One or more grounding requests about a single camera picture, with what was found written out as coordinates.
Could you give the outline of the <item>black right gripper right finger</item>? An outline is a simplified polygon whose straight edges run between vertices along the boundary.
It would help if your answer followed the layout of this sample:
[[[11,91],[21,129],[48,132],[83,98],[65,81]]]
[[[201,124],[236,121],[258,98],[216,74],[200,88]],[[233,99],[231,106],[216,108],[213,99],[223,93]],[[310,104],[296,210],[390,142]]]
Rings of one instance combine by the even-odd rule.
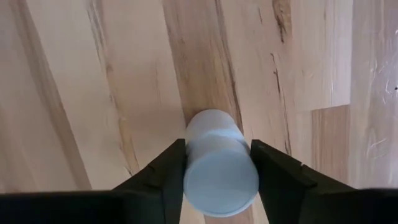
[[[259,194],[270,224],[299,224],[311,190],[324,194],[354,189],[258,139],[251,142],[250,157],[259,174]]]

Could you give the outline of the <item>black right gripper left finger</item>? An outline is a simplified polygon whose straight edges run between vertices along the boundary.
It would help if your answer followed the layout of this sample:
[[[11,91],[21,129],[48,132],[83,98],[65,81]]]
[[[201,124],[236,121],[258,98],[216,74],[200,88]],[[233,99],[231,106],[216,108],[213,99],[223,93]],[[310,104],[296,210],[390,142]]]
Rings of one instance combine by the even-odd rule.
[[[124,224],[179,224],[183,202],[185,140],[177,139],[145,168],[114,188]]]

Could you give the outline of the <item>small white pill bottle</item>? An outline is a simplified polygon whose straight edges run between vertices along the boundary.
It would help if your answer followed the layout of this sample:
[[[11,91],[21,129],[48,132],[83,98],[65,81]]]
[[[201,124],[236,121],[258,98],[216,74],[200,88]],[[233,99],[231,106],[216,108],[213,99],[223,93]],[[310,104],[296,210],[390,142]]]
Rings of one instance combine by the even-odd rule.
[[[230,217],[247,209],[259,189],[249,146],[234,119],[221,110],[196,114],[186,128],[184,194],[210,217]]]

